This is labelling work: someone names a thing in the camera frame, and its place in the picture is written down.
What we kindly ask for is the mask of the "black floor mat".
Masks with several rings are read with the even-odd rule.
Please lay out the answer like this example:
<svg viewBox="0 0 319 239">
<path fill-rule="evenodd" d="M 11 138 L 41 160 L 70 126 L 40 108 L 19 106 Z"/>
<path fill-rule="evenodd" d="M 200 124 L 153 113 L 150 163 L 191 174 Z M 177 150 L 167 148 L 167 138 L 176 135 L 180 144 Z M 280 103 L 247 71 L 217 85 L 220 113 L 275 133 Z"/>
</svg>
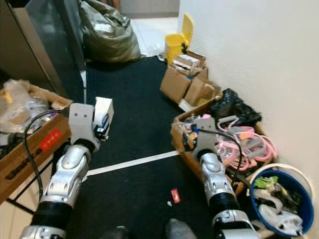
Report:
<svg viewBox="0 0 319 239">
<path fill-rule="evenodd" d="M 87 64 L 87 100 L 113 100 L 109 138 L 93 154 L 97 169 L 174 151 L 170 134 L 181 109 L 160 91 L 167 65 L 156 58 L 115 64 Z M 181 202 L 171 201 L 177 188 Z M 107 230 L 125 226 L 130 239 L 165 239 L 174 218 L 187 223 L 198 239 L 216 239 L 214 212 L 200 179 L 179 156 L 88 177 L 67 227 L 68 239 L 99 239 Z"/>
</svg>

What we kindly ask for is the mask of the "white crumpled trash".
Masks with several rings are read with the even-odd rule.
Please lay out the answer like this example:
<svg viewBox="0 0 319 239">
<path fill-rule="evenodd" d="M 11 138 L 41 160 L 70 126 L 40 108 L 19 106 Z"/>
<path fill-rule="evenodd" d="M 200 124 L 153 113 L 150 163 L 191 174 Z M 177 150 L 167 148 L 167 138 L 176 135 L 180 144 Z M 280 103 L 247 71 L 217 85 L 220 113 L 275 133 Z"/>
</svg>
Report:
<svg viewBox="0 0 319 239">
<path fill-rule="evenodd" d="M 255 189 L 253 196 L 258 202 L 258 213 L 266 223 L 286 235 L 299 236 L 302 234 L 303 219 L 285 209 L 280 198 L 273 196 L 265 189 Z"/>
</svg>

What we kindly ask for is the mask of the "cardboard box open flaps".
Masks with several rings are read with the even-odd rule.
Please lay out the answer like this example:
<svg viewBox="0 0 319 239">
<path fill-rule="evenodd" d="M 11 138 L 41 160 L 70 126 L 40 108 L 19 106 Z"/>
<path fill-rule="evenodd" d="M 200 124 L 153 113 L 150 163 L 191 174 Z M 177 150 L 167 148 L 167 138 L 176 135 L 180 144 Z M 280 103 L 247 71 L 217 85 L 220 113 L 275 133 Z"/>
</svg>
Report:
<svg viewBox="0 0 319 239">
<path fill-rule="evenodd" d="M 198 107 L 205 102 L 213 100 L 221 92 L 221 87 L 215 82 L 203 79 L 194 78 L 191 82 L 184 100 L 192 107 Z"/>
</svg>

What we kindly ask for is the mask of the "wide open cardboard box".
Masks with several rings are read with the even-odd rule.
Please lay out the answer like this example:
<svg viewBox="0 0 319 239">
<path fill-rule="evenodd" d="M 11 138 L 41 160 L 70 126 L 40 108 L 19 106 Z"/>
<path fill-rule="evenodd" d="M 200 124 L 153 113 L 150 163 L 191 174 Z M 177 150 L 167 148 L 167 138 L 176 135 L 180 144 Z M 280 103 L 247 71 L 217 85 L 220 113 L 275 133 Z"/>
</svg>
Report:
<svg viewBox="0 0 319 239">
<path fill-rule="evenodd" d="M 177 124 L 182 122 L 183 120 L 189 118 L 192 115 L 200 116 L 202 114 L 205 114 L 209 111 L 209 106 L 211 104 L 214 104 L 215 102 L 218 102 L 221 100 L 221 96 L 216 96 L 213 100 L 207 101 L 203 103 L 202 105 L 198 105 L 197 107 L 194 107 L 193 109 L 186 111 L 182 114 L 179 114 L 173 119 L 173 122 L 171 123 L 171 130 L 170 134 L 172 136 L 172 145 L 177 150 L 177 153 L 180 155 L 182 161 L 187 165 L 187 167 L 192 171 L 200 181 L 201 179 L 201 167 L 200 164 L 196 161 L 196 159 L 193 158 L 193 153 L 187 149 L 185 149 L 184 143 L 182 143 L 182 133 L 178 129 Z M 268 159 L 266 159 L 263 162 L 257 162 L 256 166 L 251 166 L 248 171 L 241 172 L 238 175 L 237 180 L 235 180 L 233 184 L 233 189 L 235 194 L 240 193 L 246 193 L 249 187 L 249 179 L 253 177 L 256 171 L 258 169 L 261 169 L 264 167 L 264 165 L 271 164 L 273 162 L 276 162 L 278 157 L 271 156 Z"/>
</svg>

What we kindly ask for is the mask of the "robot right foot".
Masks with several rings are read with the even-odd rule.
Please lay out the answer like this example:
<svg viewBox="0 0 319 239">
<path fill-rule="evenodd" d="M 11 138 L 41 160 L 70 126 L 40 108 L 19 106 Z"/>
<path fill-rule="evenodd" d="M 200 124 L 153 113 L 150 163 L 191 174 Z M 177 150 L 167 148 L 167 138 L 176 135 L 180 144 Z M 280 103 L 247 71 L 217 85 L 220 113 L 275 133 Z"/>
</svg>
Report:
<svg viewBox="0 0 319 239">
<path fill-rule="evenodd" d="M 166 239 L 197 239 L 187 223 L 171 218 L 165 226 Z"/>
</svg>

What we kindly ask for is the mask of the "black plastic bag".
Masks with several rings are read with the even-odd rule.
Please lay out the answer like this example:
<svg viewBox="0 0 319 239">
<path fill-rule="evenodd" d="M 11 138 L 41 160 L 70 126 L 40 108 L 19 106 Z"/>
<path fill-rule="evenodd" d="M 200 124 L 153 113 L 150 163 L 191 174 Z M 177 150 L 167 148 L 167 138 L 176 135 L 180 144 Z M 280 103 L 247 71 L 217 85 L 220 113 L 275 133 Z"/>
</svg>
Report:
<svg viewBox="0 0 319 239">
<path fill-rule="evenodd" d="M 255 126 L 262 120 L 262 115 L 247 105 L 238 94 L 228 88 L 222 91 L 220 99 L 215 100 L 208 109 L 208 112 L 216 119 L 236 116 L 238 126 Z"/>
</svg>

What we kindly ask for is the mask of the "olive rubbish bag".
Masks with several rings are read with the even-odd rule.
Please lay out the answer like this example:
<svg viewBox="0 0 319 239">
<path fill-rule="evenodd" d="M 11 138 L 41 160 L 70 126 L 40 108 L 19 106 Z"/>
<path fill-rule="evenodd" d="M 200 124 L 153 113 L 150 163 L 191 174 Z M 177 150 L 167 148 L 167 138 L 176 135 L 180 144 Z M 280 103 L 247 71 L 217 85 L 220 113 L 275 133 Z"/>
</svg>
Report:
<svg viewBox="0 0 319 239">
<path fill-rule="evenodd" d="M 142 58 L 131 20 L 98 0 L 81 0 L 83 46 L 91 61 L 123 63 Z"/>
</svg>

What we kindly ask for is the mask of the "white floor tape strip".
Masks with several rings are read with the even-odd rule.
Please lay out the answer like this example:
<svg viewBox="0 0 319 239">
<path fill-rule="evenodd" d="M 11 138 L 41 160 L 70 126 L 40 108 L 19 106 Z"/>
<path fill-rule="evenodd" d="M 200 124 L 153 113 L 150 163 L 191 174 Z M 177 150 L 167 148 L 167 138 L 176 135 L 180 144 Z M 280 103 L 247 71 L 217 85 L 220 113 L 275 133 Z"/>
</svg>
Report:
<svg viewBox="0 0 319 239">
<path fill-rule="evenodd" d="M 169 158 L 169 157 L 173 157 L 173 156 L 177 156 L 177 155 L 178 155 L 177 151 L 169 151 L 166 153 L 160 153 L 160 154 L 153 155 L 153 156 L 135 159 L 133 161 L 121 162 L 119 164 L 114 164 L 114 165 L 110 165 L 110 166 L 106 166 L 106 167 L 102 167 L 102 168 L 97 168 L 97 169 L 90 169 L 89 171 L 87 171 L 87 177 L 107 173 L 110 171 L 116 171 L 118 169 L 124 169 L 124 168 L 129 168 L 129 167 L 133 167 L 133 166 L 137 166 L 137 165 L 141 165 L 141 164 L 146 164 L 148 162 L 158 161 L 160 159 Z"/>
</svg>

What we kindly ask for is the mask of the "clear bubble wrap bundle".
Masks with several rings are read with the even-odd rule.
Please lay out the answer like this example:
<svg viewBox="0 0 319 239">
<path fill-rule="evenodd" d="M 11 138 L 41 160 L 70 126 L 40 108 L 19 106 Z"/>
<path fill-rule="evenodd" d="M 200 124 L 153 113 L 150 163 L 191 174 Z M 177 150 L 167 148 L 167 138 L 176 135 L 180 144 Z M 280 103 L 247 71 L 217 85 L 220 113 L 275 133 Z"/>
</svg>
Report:
<svg viewBox="0 0 319 239">
<path fill-rule="evenodd" d="M 50 91 L 25 80 L 8 80 L 0 92 L 0 132 L 20 133 L 38 114 L 50 110 Z"/>
</svg>

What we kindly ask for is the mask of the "small plain cardboard box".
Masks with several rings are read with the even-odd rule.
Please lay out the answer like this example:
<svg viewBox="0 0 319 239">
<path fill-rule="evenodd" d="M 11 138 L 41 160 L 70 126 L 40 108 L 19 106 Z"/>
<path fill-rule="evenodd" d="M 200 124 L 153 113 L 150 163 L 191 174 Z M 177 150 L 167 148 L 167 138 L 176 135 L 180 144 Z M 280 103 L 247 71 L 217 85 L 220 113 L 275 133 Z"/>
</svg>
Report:
<svg viewBox="0 0 319 239">
<path fill-rule="evenodd" d="M 160 91 L 175 104 L 184 98 L 191 79 L 178 72 L 173 66 L 168 66 L 161 82 Z"/>
</svg>

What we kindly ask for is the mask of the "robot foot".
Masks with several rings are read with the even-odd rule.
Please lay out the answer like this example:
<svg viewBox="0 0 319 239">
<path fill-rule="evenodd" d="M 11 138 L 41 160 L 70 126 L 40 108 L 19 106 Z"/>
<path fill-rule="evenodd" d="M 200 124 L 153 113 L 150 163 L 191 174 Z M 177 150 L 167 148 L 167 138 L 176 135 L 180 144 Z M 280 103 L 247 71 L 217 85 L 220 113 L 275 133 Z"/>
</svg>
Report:
<svg viewBox="0 0 319 239">
<path fill-rule="evenodd" d="M 166 239 L 197 239 L 187 223 L 171 218 L 165 226 Z"/>
<path fill-rule="evenodd" d="M 129 232 L 125 226 L 118 226 L 104 232 L 100 239 L 129 239 Z"/>
</svg>

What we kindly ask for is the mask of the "pink tube bundle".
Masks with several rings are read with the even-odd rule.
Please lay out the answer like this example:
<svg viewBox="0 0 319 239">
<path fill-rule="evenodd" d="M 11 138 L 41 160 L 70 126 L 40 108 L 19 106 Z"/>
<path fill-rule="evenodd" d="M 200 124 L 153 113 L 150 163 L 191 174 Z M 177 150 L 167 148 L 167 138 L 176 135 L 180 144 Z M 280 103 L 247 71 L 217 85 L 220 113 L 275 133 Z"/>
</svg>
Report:
<svg viewBox="0 0 319 239">
<path fill-rule="evenodd" d="M 246 172 L 257 162 L 263 162 L 271 156 L 277 156 L 273 142 L 266 136 L 258 134 L 251 126 L 231 126 L 217 128 L 232 136 L 227 139 L 217 137 L 217 153 L 220 154 L 224 166 Z"/>
</svg>

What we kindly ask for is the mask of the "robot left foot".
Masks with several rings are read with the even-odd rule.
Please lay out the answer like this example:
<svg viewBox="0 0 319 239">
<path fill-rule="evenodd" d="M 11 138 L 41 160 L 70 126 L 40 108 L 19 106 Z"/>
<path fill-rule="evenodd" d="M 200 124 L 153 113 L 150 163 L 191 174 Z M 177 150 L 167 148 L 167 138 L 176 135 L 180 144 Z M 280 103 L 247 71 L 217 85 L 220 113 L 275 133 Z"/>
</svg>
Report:
<svg viewBox="0 0 319 239">
<path fill-rule="evenodd" d="M 125 226 L 118 226 L 104 232 L 100 239 L 129 239 L 129 232 Z"/>
</svg>

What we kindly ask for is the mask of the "cardboard box with white pieces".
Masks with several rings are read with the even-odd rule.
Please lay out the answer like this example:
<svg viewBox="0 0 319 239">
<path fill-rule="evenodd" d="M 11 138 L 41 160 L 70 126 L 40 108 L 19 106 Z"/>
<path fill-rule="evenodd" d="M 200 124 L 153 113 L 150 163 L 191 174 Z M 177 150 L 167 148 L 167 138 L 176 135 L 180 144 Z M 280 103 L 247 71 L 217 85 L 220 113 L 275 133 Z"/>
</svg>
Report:
<svg viewBox="0 0 319 239">
<path fill-rule="evenodd" d="M 197 54 L 197 53 L 192 52 L 192 51 L 189 51 L 189 50 L 186 50 L 186 51 L 185 51 L 185 54 L 200 59 L 200 61 L 201 61 L 201 63 L 200 63 L 201 70 L 203 70 L 203 69 L 205 68 L 205 60 L 206 60 L 206 58 L 205 58 L 203 55 Z"/>
</svg>

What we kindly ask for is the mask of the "green crumpled trash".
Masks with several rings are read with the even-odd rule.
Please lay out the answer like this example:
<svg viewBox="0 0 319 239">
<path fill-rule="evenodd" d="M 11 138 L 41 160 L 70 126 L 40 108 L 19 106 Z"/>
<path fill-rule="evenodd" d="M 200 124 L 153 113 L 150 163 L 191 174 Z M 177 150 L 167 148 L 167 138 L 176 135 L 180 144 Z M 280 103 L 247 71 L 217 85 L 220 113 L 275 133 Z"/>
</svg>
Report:
<svg viewBox="0 0 319 239">
<path fill-rule="evenodd" d="M 254 185 L 258 189 L 274 190 L 277 187 L 278 179 L 279 178 L 277 176 L 258 177 L 254 180 Z"/>
</svg>

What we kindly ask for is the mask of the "yellow pedal bin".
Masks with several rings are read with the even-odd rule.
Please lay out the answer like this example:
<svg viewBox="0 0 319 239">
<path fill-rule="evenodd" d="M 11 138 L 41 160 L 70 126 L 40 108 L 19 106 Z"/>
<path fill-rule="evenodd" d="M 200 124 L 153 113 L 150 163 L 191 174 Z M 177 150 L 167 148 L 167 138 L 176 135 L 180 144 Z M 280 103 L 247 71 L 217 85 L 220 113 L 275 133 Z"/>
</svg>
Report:
<svg viewBox="0 0 319 239">
<path fill-rule="evenodd" d="M 164 38 L 164 56 L 168 65 L 173 62 L 176 56 L 184 54 L 187 51 L 193 38 L 193 32 L 193 20 L 189 14 L 184 14 L 181 32 L 168 34 Z"/>
</svg>

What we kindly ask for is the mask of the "white flat board piece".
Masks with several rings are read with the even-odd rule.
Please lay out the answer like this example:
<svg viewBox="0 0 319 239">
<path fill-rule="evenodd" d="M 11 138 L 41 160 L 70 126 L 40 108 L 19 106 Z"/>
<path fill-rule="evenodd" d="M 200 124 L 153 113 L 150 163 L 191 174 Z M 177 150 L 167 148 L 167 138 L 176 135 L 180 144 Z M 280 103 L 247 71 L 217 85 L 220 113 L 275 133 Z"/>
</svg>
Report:
<svg viewBox="0 0 319 239">
<path fill-rule="evenodd" d="M 190 105 L 185 99 L 180 100 L 180 102 L 178 103 L 178 107 L 180 107 L 180 109 L 182 109 L 184 112 L 189 112 L 196 108 Z"/>
</svg>

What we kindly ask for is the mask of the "white foam pieces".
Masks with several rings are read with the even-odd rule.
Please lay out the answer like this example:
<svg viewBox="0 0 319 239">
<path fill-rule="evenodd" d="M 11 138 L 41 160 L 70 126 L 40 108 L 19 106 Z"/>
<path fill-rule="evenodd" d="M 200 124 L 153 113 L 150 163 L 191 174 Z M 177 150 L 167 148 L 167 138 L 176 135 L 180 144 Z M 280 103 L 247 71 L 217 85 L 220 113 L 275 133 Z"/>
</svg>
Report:
<svg viewBox="0 0 319 239">
<path fill-rule="evenodd" d="M 181 54 L 173 58 L 174 68 L 187 77 L 194 77 L 201 71 L 200 59 L 191 55 Z"/>
</svg>

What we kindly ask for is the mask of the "red wrapper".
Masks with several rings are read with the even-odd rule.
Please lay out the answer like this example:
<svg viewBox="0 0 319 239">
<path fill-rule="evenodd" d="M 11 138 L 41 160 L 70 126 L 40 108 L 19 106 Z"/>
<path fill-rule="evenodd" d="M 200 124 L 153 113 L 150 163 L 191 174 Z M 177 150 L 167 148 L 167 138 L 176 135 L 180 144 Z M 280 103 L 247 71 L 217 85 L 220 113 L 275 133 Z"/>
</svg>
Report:
<svg viewBox="0 0 319 239">
<path fill-rule="evenodd" d="M 170 194 L 171 194 L 171 200 L 173 204 L 178 204 L 179 202 L 181 202 L 181 197 L 177 188 L 171 189 Z"/>
</svg>

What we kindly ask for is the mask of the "grey metal cabinet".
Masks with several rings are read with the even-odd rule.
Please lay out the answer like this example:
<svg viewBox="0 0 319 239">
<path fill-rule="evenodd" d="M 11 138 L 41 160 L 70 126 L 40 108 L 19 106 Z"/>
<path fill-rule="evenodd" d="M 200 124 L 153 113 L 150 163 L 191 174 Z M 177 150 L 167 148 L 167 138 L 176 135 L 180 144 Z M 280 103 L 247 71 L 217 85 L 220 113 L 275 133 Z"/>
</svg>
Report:
<svg viewBox="0 0 319 239">
<path fill-rule="evenodd" d="M 0 0 L 0 76 L 86 100 L 80 0 Z"/>
</svg>

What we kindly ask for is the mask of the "large cardboard box red label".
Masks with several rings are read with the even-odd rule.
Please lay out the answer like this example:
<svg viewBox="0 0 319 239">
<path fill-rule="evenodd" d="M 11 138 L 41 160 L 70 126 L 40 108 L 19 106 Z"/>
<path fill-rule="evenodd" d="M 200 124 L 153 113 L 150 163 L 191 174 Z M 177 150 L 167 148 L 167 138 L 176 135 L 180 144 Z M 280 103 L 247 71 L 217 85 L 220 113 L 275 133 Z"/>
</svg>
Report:
<svg viewBox="0 0 319 239">
<path fill-rule="evenodd" d="M 38 86 L 29 86 L 28 92 L 43 96 L 48 102 L 64 108 L 72 102 Z M 40 166 L 69 138 L 68 118 L 64 114 L 57 114 L 34 133 L 28 134 L 26 141 L 34 161 Z M 21 142 L 0 160 L 0 203 L 6 201 L 33 173 L 33 166 Z"/>
</svg>

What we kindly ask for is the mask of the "white carton box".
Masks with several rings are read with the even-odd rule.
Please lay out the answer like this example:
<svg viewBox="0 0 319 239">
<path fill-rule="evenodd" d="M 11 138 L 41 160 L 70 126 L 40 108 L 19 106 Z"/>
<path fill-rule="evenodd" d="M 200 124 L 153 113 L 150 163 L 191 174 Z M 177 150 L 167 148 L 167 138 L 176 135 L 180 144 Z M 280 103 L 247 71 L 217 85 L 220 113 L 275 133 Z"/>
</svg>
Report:
<svg viewBox="0 0 319 239">
<path fill-rule="evenodd" d="M 96 103 L 94 105 L 94 119 L 93 125 L 94 127 L 100 127 L 100 123 L 105 115 L 110 115 L 111 123 L 113 123 L 114 116 L 114 108 L 113 108 L 113 100 L 110 98 L 103 97 L 95 97 Z"/>
</svg>

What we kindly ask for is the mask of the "blue bin white rim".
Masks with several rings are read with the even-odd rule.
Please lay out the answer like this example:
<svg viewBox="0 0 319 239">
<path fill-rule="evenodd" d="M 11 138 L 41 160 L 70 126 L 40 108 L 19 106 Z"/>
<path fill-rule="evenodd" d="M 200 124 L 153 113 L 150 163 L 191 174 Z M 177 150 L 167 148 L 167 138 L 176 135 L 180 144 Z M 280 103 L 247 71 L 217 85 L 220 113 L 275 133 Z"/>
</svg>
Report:
<svg viewBox="0 0 319 239">
<path fill-rule="evenodd" d="M 264 221 L 262 216 L 258 213 L 258 202 L 253 196 L 255 189 L 254 180 L 258 177 L 272 177 L 277 176 L 278 184 L 276 189 L 267 190 L 277 198 L 283 201 L 285 209 L 297 214 L 303 219 L 303 232 L 299 236 L 286 235 L 280 232 L 275 227 L 270 226 Z M 269 164 L 255 172 L 253 177 L 249 179 L 249 188 L 246 192 L 251 206 L 257 214 L 257 224 L 259 226 L 260 236 L 263 238 L 278 235 L 281 237 L 294 238 L 302 237 L 307 238 L 310 229 L 315 220 L 313 200 L 315 192 L 310 180 L 297 168 L 287 164 L 274 163 Z"/>
</svg>

